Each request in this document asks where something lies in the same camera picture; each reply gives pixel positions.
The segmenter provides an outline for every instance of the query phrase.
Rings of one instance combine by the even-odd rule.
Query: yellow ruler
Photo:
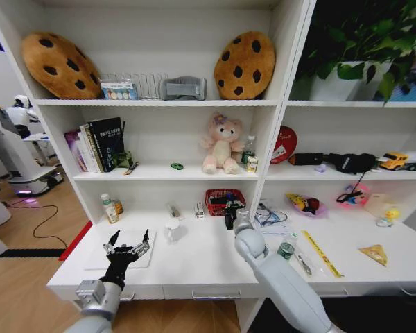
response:
[[[310,234],[306,230],[303,230],[302,234],[305,235],[306,239],[308,239],[315,251],[319,254],[319,256],[322,258],[325,264],[327,264],[328,268],[330,268],[330,271],[334,274],[334,276],[336,276],[337,278],[341,278],[342,276],[344,276],[340,274],[336,267],[334,267],[334,265],[329,261],[328,257],[325,255],[324,251],[322,251],[319,245],[317,245],[313,237],[310,236]]]

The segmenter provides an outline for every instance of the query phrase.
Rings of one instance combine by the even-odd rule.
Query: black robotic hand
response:
[[[103,247],[106,250],[106,257],[110,261],[110,266],[106,270],[105,276],[101,277],[102,282],[112,282],[119,285],[122,290],[125,287],[125,273],[128,265],[137,261],[142,255],[144,255],[149,249],[149,236],[148,230],[145,232],[143,241],[136,246],[126,246],[123,244],[117,248],[114,248],[117,238],[119,237],[120,230],[112,235],[108,244],[104,244]]]

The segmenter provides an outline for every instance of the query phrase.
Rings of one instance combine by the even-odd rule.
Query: drawer handle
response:
[[[124,298],[121,298],[120,299],[120,301],[121,302],[131,302],[132,300],[134,300],[134,296],[136,295],[136,292],[135,291],[133,291],[132,292],[132,295],[130,296],[130,297],[124,297]]]
[[[416,297],[416,293],[411,293],[411,292],[409,292],[409,291],[405,290],[404,288],[401,288],[401,290],[402,290],[402,292],[403,292],[404,294],[406,294],[407,296]]]
[[[327,293],[325,295],[319,295],[321,298],[332,298],[332,297],[347,297],[348,294],[348,290],[346,290],[345,288],[342,289],[343,293]]]
[[[240,290],[234,295],[221,295],[221,296],[208,296],[208,295],[197,296],[197,295],[194,295],[194,290],[193,290],[191,292],[191,295],[193,296],[194,300],[239,300],[242,298],[242,294]]]

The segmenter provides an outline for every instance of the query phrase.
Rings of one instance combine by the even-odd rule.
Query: book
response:
[[[116,167],[114,156],[117,153],[124,152],[120,117],[92,120],[88,122],[88,125],[93,135],[103,170],[104,172],[110,172]]]
[[[103,165],[101,162],[100,157],[98,156],[98,151],[97,151],[97,146],[96,143],[94,142],[94,138],[93,135],[91,133],[91,129],[89,128],[89,125],[83,125],[83,128],[85,129],[86,132],[86,136],[88,137],[88,142],[89,142],[89,146],[91,147],[91,158],[94,162],[94,164],[96,165],[96,170],[97,172],[105,172],[103,169]]]
[[[88,172],[95,172],[94,166],[91,160],[91,154],[89,154],[89,150],[85,144],[85,138],[83,137],[83,133],[81,130],[78,131],[78,150],[83,157],[83,162],[85,163],[86,169]]]
[[[91,142],[89,142],[89,138],[88,138],[88,134],[86,133],[86,128],[85,127],[89,127],[88,125],[82,125],[80,127],[80,132],[81,132],[81,136],[80,136],[80,140],[83,141],[83,143],[85,144],[85,155],[87,156],[89,163],[91,164],[90,167],[88,168],[88,171],[91,172],[100,172],[100,169],[98,168],[98,164],[96,161],[96,157],[94,156],[94,152],[92,150],[91,147]]]
[[[71,130],[64,134],[64,138],[68,143],[69,150],[71,151],[73,158],[78,165],[78,168],[83,172],[87,172],[85,161],[83,160],[83,156],[80,153],[81,145],[78,132],[80,132],[80,130]]]

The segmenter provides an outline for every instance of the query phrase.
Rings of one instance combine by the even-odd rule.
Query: red round sign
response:
[[[286,126],[280,126],[275,150],[272,153],[271,164],[277,164],[288,159],[293,154],[297,145],[297,136],[294,130]]]

